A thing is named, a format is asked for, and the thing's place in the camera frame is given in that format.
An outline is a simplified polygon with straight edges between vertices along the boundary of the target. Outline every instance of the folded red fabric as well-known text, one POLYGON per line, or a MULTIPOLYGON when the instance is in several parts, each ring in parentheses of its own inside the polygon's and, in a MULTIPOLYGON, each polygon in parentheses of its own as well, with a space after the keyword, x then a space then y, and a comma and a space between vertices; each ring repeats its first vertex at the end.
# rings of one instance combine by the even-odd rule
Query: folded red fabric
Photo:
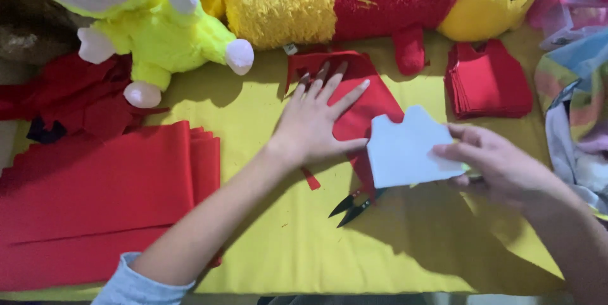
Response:
POLYGON ((107 280, 217 188, 219 138, 185 121, 33 145, 0 178, 0 290, 107 280))
POLYGON ((104 141, 139 126, 144 115, 167 111, 130 105, 122 96, 130 78, 129 55, 96 65, 77 52, 67 54, 25 85, 0 85, 0 120, 31 121, 40 115, 47 130, 57 121, 68 135, 85 131, 104 141))
POLYGON ((445 86, 457 119, 520 118, 532 111, 533 96, 522 66, 497 39, 488 40, 479 51, 470 43, 454 45, 445 86))
MULTIPOLYGON (((288 76, 292 76, 296 71, 308 71, 314 76, 324 62, 329 61, 331 76, 335 69, 343 61, 348 62, 348 70, 338 85, 338 88, 331 96, 328 104, 333 105, 342 99, 347 93, 352 91, 364 80, 369 79, 370 85, 363 93, 361 98, 355 102, 334 124, 333 134, 340 141, 370 138, 371 120, 379 115, 387 114, 392 122, 401 123, 403 121, 403 111, 399 103, 394 99, 386 84, 378 75, 376 68, 366 54, 354 51, 312 53, 289 56, 288 76)), ((347 154, 353 169, 361 180, 364 192, 374 198, 374 182, 371 175, 371 167, 367 151, 347 154)))

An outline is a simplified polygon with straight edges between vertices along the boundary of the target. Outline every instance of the adult hand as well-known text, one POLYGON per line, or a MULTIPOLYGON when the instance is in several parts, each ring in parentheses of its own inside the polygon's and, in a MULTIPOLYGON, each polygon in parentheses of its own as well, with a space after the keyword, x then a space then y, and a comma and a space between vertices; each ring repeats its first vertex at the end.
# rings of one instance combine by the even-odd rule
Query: adult hand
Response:
POLYGON ((330 107, 327 102, 342 80, 347 64, 342 63, 323 88, 329 68, 328 63, 323 66, 308 92, 309 76, 302 77, 268 143, 268 147, 280 154, 290 168, 359 150, 368 142, 366 138, 338 141, 332 130, 334 122, 361 97, 370 81, 364 81, 330 107))
POLYGON ((472 180, 466 175, 452 178, 457 186, 469 187, 471 192, 487 195, 491 201, 520 211, 525 210, 527 200, 537 198, 538 192, 551 197, 569 192, 547 167, 497 133, 467 125, 447 127, 459 142, 437 145, 433 152, 449 160, 465 162, 483 176, 481 180, 472 180))

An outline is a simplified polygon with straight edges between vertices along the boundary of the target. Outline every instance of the tag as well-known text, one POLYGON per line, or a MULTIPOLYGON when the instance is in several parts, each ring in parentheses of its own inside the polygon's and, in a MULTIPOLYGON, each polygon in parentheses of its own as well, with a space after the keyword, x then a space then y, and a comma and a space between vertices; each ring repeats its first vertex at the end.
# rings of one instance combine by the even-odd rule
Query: tag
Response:
POLYGON ((294 55, 298 52, 298 48, 295 46, 294 43, 284 45, 283 50, 285 50, 285 53, 287 53, 287 55, 294 55))

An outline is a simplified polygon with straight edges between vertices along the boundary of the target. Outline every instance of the yellow tablecloth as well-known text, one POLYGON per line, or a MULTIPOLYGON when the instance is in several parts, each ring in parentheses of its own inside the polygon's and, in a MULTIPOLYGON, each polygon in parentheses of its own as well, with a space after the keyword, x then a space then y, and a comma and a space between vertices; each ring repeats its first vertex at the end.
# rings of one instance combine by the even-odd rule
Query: yellow tablecloth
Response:
MULTIPOLYGON (((529 28, 503 36, 531 81, 542 52, 540 33, 529 28)), ((371 55, 404 109, 421 104, 437 121, 451 120, 443 86, 451 43, 426 34, 430 66, 401 76, 388 38, 347 48, 371 55)), ((283 108, 285 53, 257 53, 253 70, 237 77, 209 63, 175 76, 163 105, 168 114, 148 124, 189 120, 221 138, 222 179, 228 180, 270 137, 283 108)), ((548 162, 540 109, 524 119, 482 118, 536 158, 548 162)), ((15 150, 27 145, 18 134, 15 150)), ((322 187, 311 191, 294 173, 237 231, 220 268, 196 287, 201 293, 403 293, 473 292, 532 295, 559 289, 561 274, 533 229, 513 212, 463 197, 445 185, 388 191, 352 224, 336 229, 331 210, 358 185, 346 160, 311 170, 322 187)), ((0 293, 14 300, 86 300, 96 286, 0 293)))

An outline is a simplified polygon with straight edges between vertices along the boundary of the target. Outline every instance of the yellow plush toy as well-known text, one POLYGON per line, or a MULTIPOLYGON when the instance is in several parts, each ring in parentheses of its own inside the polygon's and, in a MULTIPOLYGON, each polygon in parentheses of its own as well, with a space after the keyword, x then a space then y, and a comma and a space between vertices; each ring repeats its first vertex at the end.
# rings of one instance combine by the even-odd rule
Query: yellow plush toy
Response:
POLYGON ((56 0, 74 13, 98 19, 79 30, 80 57, 101 63, 112 54, 133 54, 134 81, 125 90, 136 107, 156 107, 171 73, 197 68, 211 60, 237 74, 251 68, 254 52, 199 0, 56 0))
POLYGON ((229 28, 260 49, 392 36, 399 69, 424 67, 422 30, 457 41, 518 27, 534 0, 224 0, 229 28))

